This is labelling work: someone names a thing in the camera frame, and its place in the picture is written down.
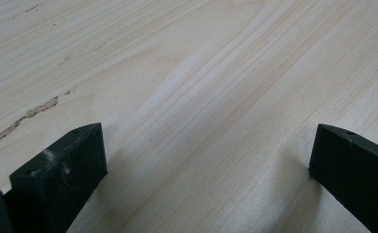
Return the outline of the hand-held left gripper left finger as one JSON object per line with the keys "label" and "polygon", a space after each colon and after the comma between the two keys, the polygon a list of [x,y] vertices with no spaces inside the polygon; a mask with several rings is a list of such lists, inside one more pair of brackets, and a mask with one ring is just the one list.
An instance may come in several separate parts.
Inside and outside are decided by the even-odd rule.
{"label": "hand-held left gripper left finger", "polygon": [[65,233],[107,175],[102,125],[76,128],[10,175],[17,233]]}

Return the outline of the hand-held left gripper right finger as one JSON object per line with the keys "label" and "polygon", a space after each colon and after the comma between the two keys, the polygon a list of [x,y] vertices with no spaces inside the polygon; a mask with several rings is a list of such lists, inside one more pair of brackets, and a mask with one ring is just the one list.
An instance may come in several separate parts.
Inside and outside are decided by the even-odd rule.
{"label": "hand-held left gripper right finger", "polygon": [[378,233],[378,145],[339,127],[320,124],[309,175],[371,233]]}

